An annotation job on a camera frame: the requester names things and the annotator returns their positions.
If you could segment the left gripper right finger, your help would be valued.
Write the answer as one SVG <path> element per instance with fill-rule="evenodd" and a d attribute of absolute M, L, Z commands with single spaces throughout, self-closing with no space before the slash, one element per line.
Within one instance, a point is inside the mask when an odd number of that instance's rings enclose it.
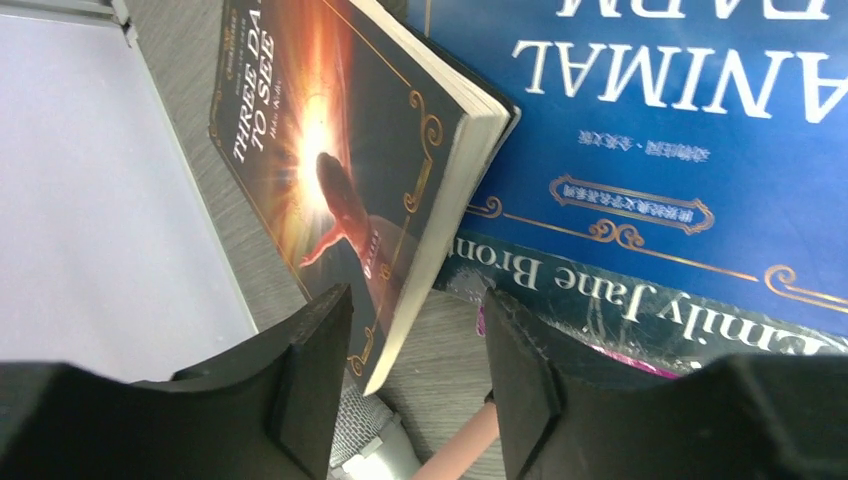
<path fill-rule="evenodd" d="M 489 290 L 510 479 L 843 479 L 847 360 L 743 354 L 676 379 L 619 362 Z"/>

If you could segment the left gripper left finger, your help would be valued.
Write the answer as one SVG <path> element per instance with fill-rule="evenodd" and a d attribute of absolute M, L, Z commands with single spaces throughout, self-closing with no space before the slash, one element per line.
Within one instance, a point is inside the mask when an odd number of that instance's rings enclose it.
<path fill-rule="evenodd" d="M 164 382 L 1 366 L 5 479 L 322 479 L 353 314 L 337 284 Z"/>

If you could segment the Wuthering Heights book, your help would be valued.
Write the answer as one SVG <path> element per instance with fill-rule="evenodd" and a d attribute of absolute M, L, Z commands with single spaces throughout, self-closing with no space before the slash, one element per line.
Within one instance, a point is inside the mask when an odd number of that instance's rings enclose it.
<path fill-rule="evenodd" d="M 735 354 L 847 353 L 844 337 L 469 230 L 454 237 L 434 287 L 476 304 L 502 290 L 544 323 L 660 375 Z"/>

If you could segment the dark Three Days book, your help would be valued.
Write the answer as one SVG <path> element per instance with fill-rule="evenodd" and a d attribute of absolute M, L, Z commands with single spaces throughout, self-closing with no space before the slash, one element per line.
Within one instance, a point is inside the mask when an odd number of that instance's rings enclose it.
<path fill-rule="evenodd" d="M 520 108 L 403 1 L 226 1 L 209 136 L 300 291 L 353 295 L 377 392 Z"/>

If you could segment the blue Animal Farm book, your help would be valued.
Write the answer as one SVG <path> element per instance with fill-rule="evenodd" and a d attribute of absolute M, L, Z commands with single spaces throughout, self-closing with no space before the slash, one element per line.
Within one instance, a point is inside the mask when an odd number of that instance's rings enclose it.
<path fill-rule="evenodd" d="M 462 226 L 847 331 L 843 1 L 412 1 L 507 94 Z"/>

